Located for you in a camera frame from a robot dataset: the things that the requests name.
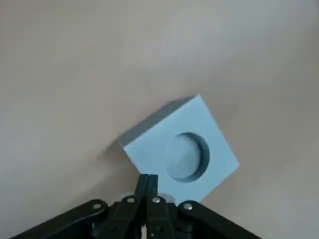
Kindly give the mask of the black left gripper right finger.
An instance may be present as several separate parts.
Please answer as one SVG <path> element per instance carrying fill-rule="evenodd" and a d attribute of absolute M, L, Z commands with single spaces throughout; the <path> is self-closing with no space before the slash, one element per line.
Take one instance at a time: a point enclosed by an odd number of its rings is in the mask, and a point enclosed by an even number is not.
<path fill-rule="evenodd" d="M 179 205 L 158 194 L 157 175 L 147 182 L 147 238 L 152 239 L 258 239 L 254 233 L 192 200 Z"/>

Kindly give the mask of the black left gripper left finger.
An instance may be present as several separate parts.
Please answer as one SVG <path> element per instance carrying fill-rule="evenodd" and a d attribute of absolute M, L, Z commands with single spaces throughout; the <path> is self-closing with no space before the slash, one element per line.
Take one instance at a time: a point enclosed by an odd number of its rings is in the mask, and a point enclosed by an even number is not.
<path fill-rule="evenodd" d="M 140 224 L 137 216 L 149 175 L 141 174 L 134 194 L 112 205 L 88 201 L 15 236 L 14 239 L 124 239 Z"/>

